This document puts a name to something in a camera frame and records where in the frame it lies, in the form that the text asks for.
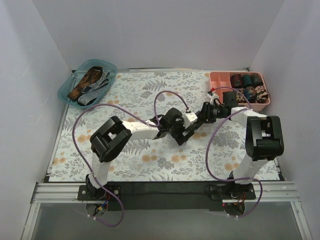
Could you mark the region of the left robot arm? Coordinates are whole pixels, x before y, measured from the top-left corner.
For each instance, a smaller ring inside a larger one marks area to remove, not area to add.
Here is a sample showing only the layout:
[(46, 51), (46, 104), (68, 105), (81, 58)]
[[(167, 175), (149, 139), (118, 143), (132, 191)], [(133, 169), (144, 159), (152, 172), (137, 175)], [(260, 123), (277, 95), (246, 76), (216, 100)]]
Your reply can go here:
[(157, 140), (171, 135), (179, 146), (183, 145), (202, 125), (200, 118), (191, 111), (181, 113), (171, 108), (146, 123), (122, 121), (111, 117), (90, 138), (93, 152), (93, 172), (86, 177), (86, 188), (95, 200), (106, 196), (106, 184), (111, 161), (116, 159), (129, 141)]

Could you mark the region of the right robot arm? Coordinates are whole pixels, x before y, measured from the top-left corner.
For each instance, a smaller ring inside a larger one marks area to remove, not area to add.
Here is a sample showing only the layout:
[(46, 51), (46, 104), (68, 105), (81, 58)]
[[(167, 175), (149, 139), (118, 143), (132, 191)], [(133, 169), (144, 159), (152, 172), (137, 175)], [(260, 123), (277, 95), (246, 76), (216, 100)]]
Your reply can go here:
[(260, 169), (284, 152), (284, 140), (281, 120), (278, 116), (267, 116), (253, 111), (249, 107), (239, 106), (235, 91), (223, 93), (219, 100), (215, 89), (208, 93), (209, 102), (205, 102), (197, 112), (200, 124), (213, 123), (217, 119), (234, 121), (245, 127), (245, 156), (239, 166), (227, 179), (215, 177), (217, 181), (205, 187), (205, 193), (212, 200), (255, 199), (253, 182)]

